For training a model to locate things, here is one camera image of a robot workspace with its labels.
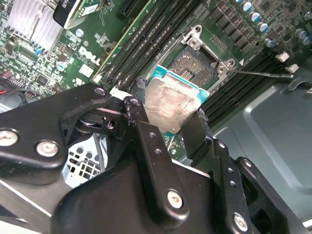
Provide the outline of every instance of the black memory slot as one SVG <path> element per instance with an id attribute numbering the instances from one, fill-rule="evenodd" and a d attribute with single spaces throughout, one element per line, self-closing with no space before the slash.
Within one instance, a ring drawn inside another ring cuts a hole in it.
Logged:
<path id="1" fill-rule="evenodd" d="M 243 70 L 281 73 L 283 66 L 274 56 L 261 52 Z M 235 74 L 203 105 L 211 127 L 215 127 L 231 113 L 243 108 L 255 94 L 276 80 L 249 74 Z"/>
<path id="2" fill-rule="evenodd" d="M 189 0 L 187 4 L 183 5 L 183 8 L 175 14 L 170 24 L 160 33 L 160 36 L 153 41 L 148 51 L 143 56 L 140 56 L 140 63 L 137 63 L 125 75 L 125 79 L 127 80 L 126 85 L 133 83 L 134 79 L 139 76 L 141 71 L 146 69 L 151 60 L 153 60 L 157 53 L 169 42 L 180 24 L 198 7 L 199 3 L 199 0 Z"/>
<path id="3" fill-rule="evenodd" d="M 123 5 L 122 10 L 120 11 L 121 14 L 128 17 L 138 2 L 140 2 L 140 0 L 126 0 L 126 3 Z"/>
<path id="4" fill-rule="evenodd" d="M 111 83 L 114 75 L 116 74 L 115 71 L 118 71 L 121 66 L 124 65 L 125 61 L 129 58 L 133 50 L 137 47 L 140 40 L 144 37 L 148 29 L 153 25 L 159 16 L 159 12 L 163 11 L 168 5 L 160 7 L 160 2 L 158 1 L 155 6 L 152 8 L 150 13 L 144 18 L 142 23 L 140 24 L 139 28 L 135 31 L 135 33 L 130 37 L 127 42 L 123 45 L 121 51 L 118 53 L 116 58 L 113 62 L 104 68 L 104 72 L 108 74 L 109 78 L 107 79 L 107 83 Z"/>
<path id="5" fill-rule="evenodd" d="M 119 80 L 119 76 L 123 75 L 127 71 L 131 70 L 134 64 L 140 59 L 141 55 L 148 49 L 148 47 L 153 42 L 153 39 L 160 34 L 161 30 L 166 27 L 167 24 L 170 23 L 176 12 L 182 7 L 184 2 L 175 0 L 171 2 L 169 5 L 169 10 L 163 11 L 158 20 L 148 29 L 148 32 L 142 40 L 138 42 L 138 45 L 132 47 L 132 53 L 127 58 L 126 61 L 130 61 L 131 63 L 120 64 L 120 69 L 115 69 L 115 72 L 110 74 L 113 77 L 113 80 Z"/>

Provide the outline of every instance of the capacitor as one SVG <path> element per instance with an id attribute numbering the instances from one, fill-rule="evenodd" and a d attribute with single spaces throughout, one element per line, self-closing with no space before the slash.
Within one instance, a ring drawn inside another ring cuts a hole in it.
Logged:
<path id="1" fill-rule="evenodd" d="M 36 56 L 39 56 L 39 55 L 42 54 L 42 52 L 43 52 L 43 48 L 42 48 L 42 47 L 38 47 L 38 48 L 36 49 L 36 51 L 35 51 L 35 55 L 36 55 Z"/>
<path id="2" fill-rule="evenodd" d="M 81 37 L 83 37 L 84 32 L 79 28 L 76 30 L 75 34 L 77 37 L 81 38 Z"/>
<path id="3" fill-rule="evenodd" d="M 248 19 L 252 22 L 258 22 L 260 21 L 261 19 L 261 16 L 258 12 L 251 12 L 249 15 L 248 15 Z"/>
<path id="4" fill-rule="evenodd" d="M 247 1 L 241 4 L 240 9 L 243 12 L 249 12 L 252 9 L 252 6 L 252 3 L 250 1 Z"/>
<path id="5" fill-rule="evenodd" d="M 300 40 L 304 46 L 310 45 L 312 42 L 312 37 L 306 37 L 303 40 Z"/>
<path id="6" fill-rule="evenodd" d="M 302 30 L 301 28 L 297 29 L 296 32 L 294 33 L 294 35 L 299 38 L 299 39 L 305 39 L 308 37 L 308 32 L 307 31 L 304 31 Z"/>
<path id="7" fill-rule="evenodd" d="M 269 38 L 264 39 L 264 44 L 268 48 L 273 48 L 275 46 L 275 42 Z"/>
<path id="8" fill-rule="evenodd" d="M 67 68 L 67 63 L 66 62 L 58 62 L 57 64 L 57 70 L 60 72 L 65 71 Z"/>
<path id="9" fill-rule="evenodd" d="M 257 25 L 257 30 L 261 33 L 265 33 L 268 30 L 269 26 L 267 23 L 259 23 Z"/>

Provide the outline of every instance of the heatsink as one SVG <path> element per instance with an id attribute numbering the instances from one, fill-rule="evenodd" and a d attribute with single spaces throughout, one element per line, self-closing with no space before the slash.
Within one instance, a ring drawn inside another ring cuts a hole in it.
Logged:
<path id="1" fill-rule="evenodd" d="M 54 0 L 15 0 L 8 27 L 17 36 L 50 51 L 56 44 L 62 27 L 53 20 Z"/>

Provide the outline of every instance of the black plastic bracket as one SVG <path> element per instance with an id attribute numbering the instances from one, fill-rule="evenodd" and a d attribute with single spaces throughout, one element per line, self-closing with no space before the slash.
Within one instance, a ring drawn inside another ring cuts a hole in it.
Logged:
<path id="1" fill-rule="evenodd" d="M 149 123 L 143 104 L 136 98 L 126 97 L 123 107 L 149 214 L 159 226 L 176 228 L 187 219 L 190 208 L 160 131 Z M 177 196 L 170 197 L 171 192 Z M 171 199 L 181 202 L 181 207 L 172 206 Z"/>
<path id="2" fill-rule="evenodd" d="M 182 127 L 185 150 L 193 165 L 207 172 L 214 180 L 215 227 L 221 233 L 253 233 L 238 168 L 231 163 L 228 148 L 213 139 L 207 117 L 199 109 Z M 237 225 L 235 215 L 245 220 Z"/>
<path id="3" fill-rule="evenodd" d="M 15 132 L 18 141 L 0 146 L 0 177 L 37 185 L 55 181 L 67 160 L 67 143 L 79 117 L 109 100 L 109 93 L 89 83 L 1 114 L 0 130 Z M 36 146 L 42 141 L 55 143 L 57 154 L 40 155 Z"/>
<path id="4" fill-rule="evenodd" d="M 235 160 L 235 165 L 242 175 L 251 220 L 260 233 L 309 234 L 302 222 L 249 159 L 239 157 Z"/>

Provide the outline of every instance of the screw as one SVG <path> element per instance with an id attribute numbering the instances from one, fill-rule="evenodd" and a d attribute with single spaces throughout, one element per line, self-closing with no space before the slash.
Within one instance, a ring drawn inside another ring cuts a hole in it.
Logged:
<path id="1" fill-rule="evenodd" d="M 136 106 L 139 106 L 139 105 L 140 105 L 139 101 L 136 100 L 135 98 L 132 98 L 132 99 L 131 99 L 131 102 L 132 102 L 134 105 L 136 105 Z"/>
<path id="2" fill-rule="evenodd" d="M 105 91 L 104 91 L 104 89 L 95 88 L 94 92 L 96 92 L 97 94 L 100 94 L 101 96 L 105 96 Z"/>
<path id="3" fill-rule="evenodd" d="M 252 167 L 252 164 L 247 159 L 244 159 L 244 162 L 247 166 Z"/>
<path id="4" fill-rule="evenodd" d="M 225 148 L 225 145 L 221 141 L 219 141 L 219 146 L 221 146 L 223 149 Z"/>
<path id="5" fill-rule="evenodd" d="M 19 140 L 19 136 L 8 130 L 0 131 L 0 146 L 14 145 Z"/>
<path id="6" fill-rule="evenodd" d="M 248 230 L 246 220 L 243 218 L 243 216 L 238 213 L 234 213 L 233 219 L 240 230 L 242 230 L 243 232 L 246 232 Z"/>
<path id="7" fill-rule="evenodd" d="M 42 156 L 53 157 L 58 153 L 59 148 L 54 142 L 46 140 L 40 142 L 37 145 L 36 150 L 38 154 Z"/>
<path id="8" fill-rule="evenodd" d="M 177 192 L 170 190 L 167 193 L 167 198 L 168 198 L 168 201 L 172 207 L 177 208 L 177 209 L 182 207 L 183 200 Z"/>

